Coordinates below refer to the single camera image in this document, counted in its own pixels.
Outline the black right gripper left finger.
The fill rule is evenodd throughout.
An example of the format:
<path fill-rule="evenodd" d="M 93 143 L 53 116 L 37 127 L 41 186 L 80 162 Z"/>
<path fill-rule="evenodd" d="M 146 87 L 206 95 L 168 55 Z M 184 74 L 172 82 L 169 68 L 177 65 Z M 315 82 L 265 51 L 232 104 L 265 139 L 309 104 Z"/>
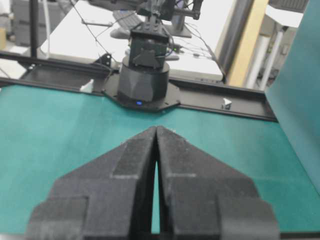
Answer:
<path fill-rule="evenodd" d="M 32 211 L 28 240 L 133 240 L 152 228 L 156 128 L 54 181 Z"/>

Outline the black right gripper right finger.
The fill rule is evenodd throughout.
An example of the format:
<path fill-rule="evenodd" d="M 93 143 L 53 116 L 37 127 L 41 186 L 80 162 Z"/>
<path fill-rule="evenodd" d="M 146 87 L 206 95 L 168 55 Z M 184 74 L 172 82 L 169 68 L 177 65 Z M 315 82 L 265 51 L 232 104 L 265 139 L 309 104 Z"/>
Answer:
<path fill-rule="evenodd" d="M 156 129 L 160 230 L 175 240 L 278 240 L 272 206 L 244 173 Z"/>

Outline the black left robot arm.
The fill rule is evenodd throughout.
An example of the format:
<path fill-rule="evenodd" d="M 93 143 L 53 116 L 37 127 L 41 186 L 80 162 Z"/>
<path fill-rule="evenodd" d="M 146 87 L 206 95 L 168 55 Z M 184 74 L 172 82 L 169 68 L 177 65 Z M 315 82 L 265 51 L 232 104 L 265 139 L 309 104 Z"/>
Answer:
<path fill-rule="evenodd" d="M 132 101 L 153 102 L 167 94 L 170 67 L 166 58 L 174 50 L 173 35 L 163 24 L 174 17 L 200 18 L 201 0 L 188 1 L 179 6 L 174 0 L 139 0 L 138 15 L 145 21 L 130 30 L 129 55 L 122 60 L 117 94 Z"/>

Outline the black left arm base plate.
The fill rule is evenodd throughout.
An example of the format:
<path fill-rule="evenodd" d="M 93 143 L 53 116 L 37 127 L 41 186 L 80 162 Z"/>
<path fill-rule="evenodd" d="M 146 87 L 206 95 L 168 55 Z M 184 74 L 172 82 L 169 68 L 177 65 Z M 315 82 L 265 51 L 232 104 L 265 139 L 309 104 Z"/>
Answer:
<path fill-rule="evenodd" d="M 177 107 L 181 104 L 179 87 L 168 83 L 167 91 L 164 98 L 153 101 L 145 101 L 142 99 L 134 99 L 125 96 L 118 91 L 120 77 L 114 74 L 106 80 L 103 85 L 102 94 L 113 100 L 118 105 L 138 111 L 144 112 L 160 112 L 165 109 Z"/>

